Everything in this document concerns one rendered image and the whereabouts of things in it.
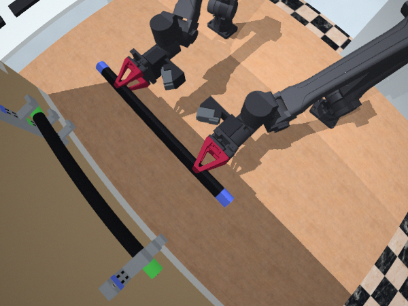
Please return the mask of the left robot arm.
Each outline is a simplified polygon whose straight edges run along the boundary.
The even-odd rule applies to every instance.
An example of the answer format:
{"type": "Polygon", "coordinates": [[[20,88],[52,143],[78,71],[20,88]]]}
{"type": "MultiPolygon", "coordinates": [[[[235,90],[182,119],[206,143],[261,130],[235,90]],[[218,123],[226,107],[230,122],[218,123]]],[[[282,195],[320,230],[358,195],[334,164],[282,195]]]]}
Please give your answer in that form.
{"type": "Polygon", "coordinates": [[[312,105],[309,112],[334,128],[340,117],[362,105],[359,99],[366,91],[408,63],[408,1],[401,14],[405,18],[396,26],[305,81],[275,94],[250,92],[237,117],[210,96],[198,107],[196,119],[214,125],[223,119],[218,127],[228,137],[242,123],[250,135],[262,125],[267,133],[276,133],[288,128],[291,120],[312,105]]]}

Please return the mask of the black bar with green ends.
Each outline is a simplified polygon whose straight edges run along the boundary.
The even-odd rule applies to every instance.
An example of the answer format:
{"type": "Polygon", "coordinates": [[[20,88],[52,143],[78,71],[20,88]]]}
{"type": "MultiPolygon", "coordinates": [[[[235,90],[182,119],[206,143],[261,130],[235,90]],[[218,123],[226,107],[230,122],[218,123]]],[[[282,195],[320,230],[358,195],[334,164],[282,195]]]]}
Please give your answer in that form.
{"type": "MultiPolygon", "coordinates": [[[[52,125],[46,118],[40,106],[35,109],[30,115],[37,125],[38,129],[44,136],[48,145],[58,158],[59,162],[77,186],[84,198],[94,209],[98,217],[103,221],[106,227],[111,231],[114,237],[120,242],[125,250],[134,257],[143,249],[143,246],[138,242],[130,230],[122,223],[119,217],[114,213],[111,207],[105,202],[97,189],[93,186],[90,180],[86,177],[80,166],[76,163],[52,125]]],[[[143,270],[148,276],[153,279],[163,268],[153,259],[143,270]]]]}

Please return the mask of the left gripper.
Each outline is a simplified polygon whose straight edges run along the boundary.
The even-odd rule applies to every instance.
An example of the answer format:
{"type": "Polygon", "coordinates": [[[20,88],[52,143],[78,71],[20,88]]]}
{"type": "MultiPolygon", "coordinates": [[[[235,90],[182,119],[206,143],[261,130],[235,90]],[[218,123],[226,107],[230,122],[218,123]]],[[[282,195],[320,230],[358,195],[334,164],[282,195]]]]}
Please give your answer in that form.
{"type": "Polygon", "coordinates": [[[245,124],[242,124],[243,125],[230,137],[228,137],[219,127],[216,127],[213,130],[214,133],[206,137],[192,170],[195,173],[204,170],[209,171],[225,165],[232,157],[234,157],[238,150],[237,146],[240,147],[250,136],[249,130],[244,130],[243,128],[245,127],[245,124]],[[199,167],[199,164],[202,163],[207,152],[215,158],[215,161],[199,167]]]}

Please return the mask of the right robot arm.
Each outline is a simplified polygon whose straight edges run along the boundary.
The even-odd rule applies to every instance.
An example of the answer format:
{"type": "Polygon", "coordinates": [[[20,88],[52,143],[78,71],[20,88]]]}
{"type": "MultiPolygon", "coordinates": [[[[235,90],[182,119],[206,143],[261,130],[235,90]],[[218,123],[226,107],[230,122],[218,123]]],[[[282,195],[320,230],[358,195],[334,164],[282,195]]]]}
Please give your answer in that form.
{"type": "MultiPolygon", "coordinates": [[[[177,89],[186,81],[184,72],[170,60],[181,52],[180,45],[188,48],[196,40],[202,1],[178,0],[173,13],[162,11],[150,20],[155,46],[163,51],[155,48],[144,58],[149,62],[156,80],[162,76],[165,90],[177,89]]],[[[207,23],[207,27],[228,39],[238,29],[233,24],[237,8],[238,0],[209,0],[207,11],[214,18],[207,23]]]]}

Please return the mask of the black bar with blue ends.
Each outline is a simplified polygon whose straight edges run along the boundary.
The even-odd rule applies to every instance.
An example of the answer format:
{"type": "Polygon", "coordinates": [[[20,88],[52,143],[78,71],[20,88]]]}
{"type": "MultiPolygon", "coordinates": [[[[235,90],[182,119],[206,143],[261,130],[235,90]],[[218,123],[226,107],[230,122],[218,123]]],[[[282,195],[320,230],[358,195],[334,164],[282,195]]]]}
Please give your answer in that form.
{"type": "Polygon", "coordinates": [[[114,83],[117,75],[104,62],[96,65],[97,71],[109,82],[115,91],[128,103],[134,112],[148,125],[156,136],[173,152],[184,166],[211,192],[211,194],[226,207],[234,197],[208,171],[195,173],[192,168],[196,158],[180,143],[166,126],[140,101],[127,85],[116,88],[114,83]]]}

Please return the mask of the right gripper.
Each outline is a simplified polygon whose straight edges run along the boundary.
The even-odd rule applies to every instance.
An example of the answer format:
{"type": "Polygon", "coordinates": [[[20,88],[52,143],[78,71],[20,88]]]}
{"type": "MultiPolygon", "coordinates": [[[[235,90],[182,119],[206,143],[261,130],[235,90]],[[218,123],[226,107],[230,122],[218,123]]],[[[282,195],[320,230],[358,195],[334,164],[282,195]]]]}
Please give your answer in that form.
{"type": "Polygon", "coordinates": [[[123,64],[122,68],[120,70],[120,73],[114,83],[114,86],[116,88],[119,88],[121,86],[127,85],[128,83],[138,80],[140,83],[129,87],[130,90],[137,90],[140,88],[146,88],[148,87],[151,83],[155,84],[156,83],[156,78],[152,72],[152,69],[150,67],[149,62],[144,58],[147,56],[151,51],[153,51],[155,48],[159,48],[161,51],[163,51],[159,46],[153,46],[151,47],[147,52],[144,54],[140,55],[136,49],[132,49],[130,53],[133,55],[133,59],[131,57],[126,57],[123,64]],[[138,66],[139,65],[139,66],[138,66]],[[122,76],[126,72],[127,69],[130,69],[131,72],[127,76],[127,78],[123,81],[120,82],[122,79],[122,76]],[[150,83],[151,82],[151,83],[150,83]]]}

